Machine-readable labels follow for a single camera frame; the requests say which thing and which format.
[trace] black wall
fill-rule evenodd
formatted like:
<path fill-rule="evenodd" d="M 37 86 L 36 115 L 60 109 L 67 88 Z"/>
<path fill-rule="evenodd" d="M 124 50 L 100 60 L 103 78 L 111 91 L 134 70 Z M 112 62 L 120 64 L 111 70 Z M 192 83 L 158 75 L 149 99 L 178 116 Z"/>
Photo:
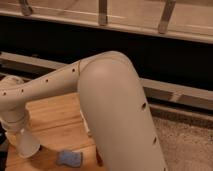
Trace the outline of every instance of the black wall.
<path fill-rule="evenodd" d="M 108 50 L 141 77 L 213 90 L 213 45 L 0 16 L 0 51 L 71 63 Z"/>

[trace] speckled floor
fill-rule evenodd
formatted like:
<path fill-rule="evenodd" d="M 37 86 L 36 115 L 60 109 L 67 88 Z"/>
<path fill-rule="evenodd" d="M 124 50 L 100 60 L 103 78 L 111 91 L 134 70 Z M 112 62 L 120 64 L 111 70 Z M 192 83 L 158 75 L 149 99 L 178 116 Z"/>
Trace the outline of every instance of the speckled floor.
<path fill-rule="evenodd" d="M 169 171 L 213 171 L 213 115 L 151 107 Z"/>

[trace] blue sponge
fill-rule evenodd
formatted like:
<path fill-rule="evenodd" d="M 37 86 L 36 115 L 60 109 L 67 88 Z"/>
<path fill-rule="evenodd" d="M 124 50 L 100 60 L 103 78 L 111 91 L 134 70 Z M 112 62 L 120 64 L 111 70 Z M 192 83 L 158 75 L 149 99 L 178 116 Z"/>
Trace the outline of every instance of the blue sponge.
<path fill-rule="evenodd" d="M 72 152 L 69 150 L 63 150 L 59 153 L 57 164 L 67 165 L 73 168 L 81 167 L 83 162 L 83 153 L 82 152 Z"/>

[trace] wooden surface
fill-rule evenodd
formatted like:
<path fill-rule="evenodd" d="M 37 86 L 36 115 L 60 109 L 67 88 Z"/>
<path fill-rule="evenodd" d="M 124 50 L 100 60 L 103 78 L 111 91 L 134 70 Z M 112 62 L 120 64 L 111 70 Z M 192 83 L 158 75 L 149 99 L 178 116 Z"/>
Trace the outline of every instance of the wooden surface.
<path fill-rule="evenodd" d="M 22 159 L 10 146 L 6 171 L 106 171 L 96 164 L 94 142 L 85 132 L 76 94 L 31 102 L 27 108 L 32 131 L 43 149 L 30 159 Z M 58 152 L 63 149 L 83 152 L 83 166 L 58 166 Z"/>
<path fill-rule="evenodd" d="M 98 22 L 98 0 L 28 2 L 33 8 L 35 18 L 88 25 Z M 157 34 L 164 5 L 164 0 L 126 0 L 125 3 L 123 0 L 108 0 L 109 27 L 129 32 Z M 21 14 L 18 0 L 1 0 L 0 13 L 5 11 Z M 212 0 L 178 0 L 166 35 L 213 43 L 212 16 Z"/>

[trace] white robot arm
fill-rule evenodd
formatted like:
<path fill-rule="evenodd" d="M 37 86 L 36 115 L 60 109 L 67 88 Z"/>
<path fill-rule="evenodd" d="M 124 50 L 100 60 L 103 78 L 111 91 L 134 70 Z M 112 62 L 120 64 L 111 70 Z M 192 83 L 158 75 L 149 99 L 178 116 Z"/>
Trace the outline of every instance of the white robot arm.
<path fill-rule="evenodd" d="M 109 171 L 167 170 L 140 79 L 129 59 L 113 51 L 28 83 L 10 76 L 0 82 L 2 126 L 19 135 L 21 156 L 32 156 L 40 146 L 26 127 L 26 102 L 75 91 Z"/>

